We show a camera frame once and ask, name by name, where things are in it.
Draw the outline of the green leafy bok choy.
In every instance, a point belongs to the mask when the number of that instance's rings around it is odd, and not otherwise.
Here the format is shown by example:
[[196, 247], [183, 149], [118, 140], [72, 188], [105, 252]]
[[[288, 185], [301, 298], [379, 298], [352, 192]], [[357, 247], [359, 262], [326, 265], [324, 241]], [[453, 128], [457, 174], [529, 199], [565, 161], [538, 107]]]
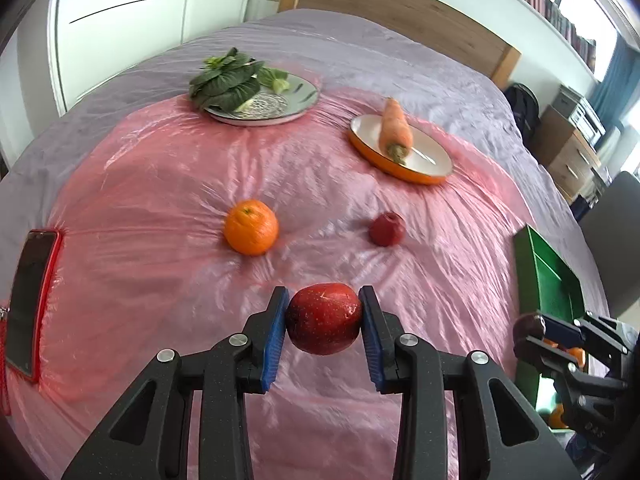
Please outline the green leafy bok choy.
[[189, 98], [199, 110], [233, 113], [259, 92], [263, 67], [264, 62], [237, 48], [206, 58], [201, 73], [189, 82]]

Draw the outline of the purple bed cover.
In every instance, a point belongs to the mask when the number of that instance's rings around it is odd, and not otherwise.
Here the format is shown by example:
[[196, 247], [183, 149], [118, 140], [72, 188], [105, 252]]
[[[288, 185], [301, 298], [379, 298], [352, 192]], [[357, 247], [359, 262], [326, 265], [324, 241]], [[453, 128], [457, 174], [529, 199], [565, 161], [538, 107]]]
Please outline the purple bed cover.
[[525, 224], [533, 226], [578, 276], [587, 309], [608, 312], [582, 230], [548, 172], [526, 150], [502, 92], [469, 67], [356, 16], [283, 12], [151, 58], [85, 96], [32, 141], [9, 174], [33, 145], [55, 136], [63, 141], [62, 151], [52, 156], [55, 168], [82, 162], [109, 128], [132, 113], [177, 96], [188, 98], [189, 80], [204, 58], [231, 48], [310, 78], [321, 89], [320, 99], [337, 90], [373, 93], [384, 105], [371, 115], [382, 117], [386, 99], [393, 98], [409, 126], [418, 128], [421, 120], [432, 120], [470, 142], [511, 177], [530, 213]]

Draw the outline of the large orange on sheet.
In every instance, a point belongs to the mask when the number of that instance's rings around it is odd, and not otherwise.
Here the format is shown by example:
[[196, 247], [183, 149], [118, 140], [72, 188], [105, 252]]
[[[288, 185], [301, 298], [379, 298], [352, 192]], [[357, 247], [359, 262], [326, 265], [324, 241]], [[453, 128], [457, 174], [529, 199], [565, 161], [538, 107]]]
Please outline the large orange on sheet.
[[272, 247], [279, 235], [279, 221], [260, 200], [237, 203], [224, 219], [224, 238], [243, 256], [260, 256]]

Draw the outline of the dark plum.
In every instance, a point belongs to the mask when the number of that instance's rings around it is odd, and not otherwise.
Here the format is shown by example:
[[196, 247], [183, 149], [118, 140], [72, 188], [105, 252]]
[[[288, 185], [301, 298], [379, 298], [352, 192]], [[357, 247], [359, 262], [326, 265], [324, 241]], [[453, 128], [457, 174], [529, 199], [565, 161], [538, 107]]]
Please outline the dark plum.
[[546, 321], [538, 312], [523, 314], [513, 324], [514, 344], [527, 337], [544, 340], [544, 336], [546, 336]]

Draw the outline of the teal curtain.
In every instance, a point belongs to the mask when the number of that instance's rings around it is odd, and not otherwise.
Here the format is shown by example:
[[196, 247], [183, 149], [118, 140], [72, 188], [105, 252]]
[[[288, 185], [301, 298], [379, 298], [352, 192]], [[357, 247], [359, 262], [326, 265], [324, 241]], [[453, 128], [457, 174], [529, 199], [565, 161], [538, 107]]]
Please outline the teal curtain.
[[618, 36], [610, 65], [588, 101], [606, 131], [617, 127], [634, 106], [639, 87], [639, 51]]

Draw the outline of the green rectangular tray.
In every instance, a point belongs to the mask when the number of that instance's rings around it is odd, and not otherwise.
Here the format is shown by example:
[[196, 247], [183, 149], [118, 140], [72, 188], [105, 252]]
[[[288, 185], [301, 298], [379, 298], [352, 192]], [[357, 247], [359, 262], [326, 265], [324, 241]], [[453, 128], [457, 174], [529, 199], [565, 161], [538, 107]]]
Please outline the green rectangular tray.
[[512, 238], [520, 314], [541, 312], [573, 322], [585, 312], [579, 278], [531, 226]]

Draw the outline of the wooden drawer cabinet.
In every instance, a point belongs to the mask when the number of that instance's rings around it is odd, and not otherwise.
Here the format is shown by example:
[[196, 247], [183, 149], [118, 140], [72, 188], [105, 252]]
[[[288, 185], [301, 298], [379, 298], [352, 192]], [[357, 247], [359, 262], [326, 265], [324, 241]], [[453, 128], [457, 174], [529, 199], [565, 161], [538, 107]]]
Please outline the wooden drawer cabinet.
[[529, 151], [544, 166], [571, 204], [593, 179], [600, 159], [582, 133], [554, 107], [548, 106], [530, 138]]

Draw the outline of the wooden headboard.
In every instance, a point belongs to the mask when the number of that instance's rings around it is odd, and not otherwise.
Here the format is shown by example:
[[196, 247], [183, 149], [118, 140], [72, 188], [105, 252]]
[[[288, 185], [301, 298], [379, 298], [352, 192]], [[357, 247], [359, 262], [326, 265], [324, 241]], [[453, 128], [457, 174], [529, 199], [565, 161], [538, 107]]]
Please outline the wooden headboard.
[[364, 18], [508, 86], [521, 52], [439, 0], [280, 0], [280, 12], [307, 9]]

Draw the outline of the red apple beside plum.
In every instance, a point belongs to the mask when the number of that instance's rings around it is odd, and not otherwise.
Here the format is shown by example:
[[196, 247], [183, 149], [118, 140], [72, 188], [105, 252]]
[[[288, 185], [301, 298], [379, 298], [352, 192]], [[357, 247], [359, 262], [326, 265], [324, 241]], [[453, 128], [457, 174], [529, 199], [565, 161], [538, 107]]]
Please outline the red apple beside plum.
[[396, 212], [385, 211], [377, 216], [369, 226], [372, 243], [382, 247], [398, 245], [406, 234], [406, 222]]

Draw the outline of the silver metal plate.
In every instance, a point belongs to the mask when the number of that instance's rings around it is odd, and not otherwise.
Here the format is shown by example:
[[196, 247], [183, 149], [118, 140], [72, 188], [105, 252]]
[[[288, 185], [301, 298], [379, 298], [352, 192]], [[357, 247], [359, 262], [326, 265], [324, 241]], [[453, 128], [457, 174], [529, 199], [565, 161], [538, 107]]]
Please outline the silver metal plate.
[[301, 118], [320, 98], [319, 88], [308, 79], [288, 75], [290, 86], [280, 94], [262, 87], [238, 112], [223, 112], [215, 107], [204, 110], [218, 122], [239, 127], [275, 126]]

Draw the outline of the red cased smartphone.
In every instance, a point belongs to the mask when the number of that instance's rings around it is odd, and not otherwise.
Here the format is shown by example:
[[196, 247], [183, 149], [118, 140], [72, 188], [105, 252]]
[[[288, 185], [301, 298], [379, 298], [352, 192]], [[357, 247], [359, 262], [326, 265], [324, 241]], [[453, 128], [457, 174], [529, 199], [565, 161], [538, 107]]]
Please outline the red cased smartphone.
[[6, 364], [32, 384], [40, 376], [41, 323], [62, 239], [59, 230], [31, 230], [12, 283], [6, 323]]

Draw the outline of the grey printer on cabinet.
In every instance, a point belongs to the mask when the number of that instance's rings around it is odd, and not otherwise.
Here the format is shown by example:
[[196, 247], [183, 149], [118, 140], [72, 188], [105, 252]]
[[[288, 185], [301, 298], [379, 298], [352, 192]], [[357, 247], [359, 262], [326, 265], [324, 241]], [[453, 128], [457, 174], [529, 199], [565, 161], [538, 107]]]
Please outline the grey printer on cabinet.
[[561, 84], [552, 106], [593, 148], [605, 135], [605, 128], [588, 100], [572, 88]]

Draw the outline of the red apple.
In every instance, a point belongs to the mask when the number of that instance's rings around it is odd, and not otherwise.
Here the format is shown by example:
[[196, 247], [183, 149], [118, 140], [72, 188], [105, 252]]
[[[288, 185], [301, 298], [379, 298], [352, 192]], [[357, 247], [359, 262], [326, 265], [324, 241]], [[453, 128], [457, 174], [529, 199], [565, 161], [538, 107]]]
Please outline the red apple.
[[406, 222], [396, 212], [385, 211], [377, 216], [369, 226], [372, 243], [382, 247], [398, 245], [406, 234]]
[[296, 292], [285, 312], [285, 328], [299, 350], [330, 356], [357, 339], [361, 319], [356, 292], [345, 284], [321, 283]]

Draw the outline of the small green vegetable piece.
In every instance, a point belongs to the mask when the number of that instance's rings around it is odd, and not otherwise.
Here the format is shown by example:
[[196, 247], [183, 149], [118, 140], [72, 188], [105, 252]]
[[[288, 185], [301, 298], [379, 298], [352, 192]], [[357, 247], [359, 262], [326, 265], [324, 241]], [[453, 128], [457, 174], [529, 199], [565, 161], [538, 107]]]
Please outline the small green vegetable piece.
[[275, 94], [282, 94], [288, 88], [288, 72], [279, 70], [278, 68], [262, 66], [257, 73], [258, 82], [265, 88], [271, 90]]

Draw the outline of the black backpack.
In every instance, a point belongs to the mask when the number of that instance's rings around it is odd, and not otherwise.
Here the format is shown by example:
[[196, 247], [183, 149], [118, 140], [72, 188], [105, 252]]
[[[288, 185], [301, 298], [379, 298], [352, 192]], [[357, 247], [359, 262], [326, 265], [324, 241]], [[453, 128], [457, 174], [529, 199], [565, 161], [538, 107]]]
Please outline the black backpack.
[[509, 102], [514, 122], [521, 133], [523, 143], [528, 145], [539, 125], [539, 103], [533, 91], [525, 84], [511, 84], [504, 92]]

